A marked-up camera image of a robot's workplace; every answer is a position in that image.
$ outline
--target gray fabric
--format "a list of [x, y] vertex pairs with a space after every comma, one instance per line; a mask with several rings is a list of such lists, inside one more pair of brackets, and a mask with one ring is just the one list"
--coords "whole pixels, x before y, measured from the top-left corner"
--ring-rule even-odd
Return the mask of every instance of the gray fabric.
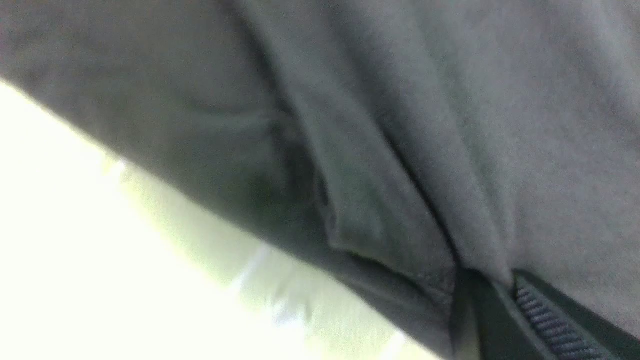
[[4, 78], [439, 353], [456, 261], [640, 337], [639, 3], [0, 4]]

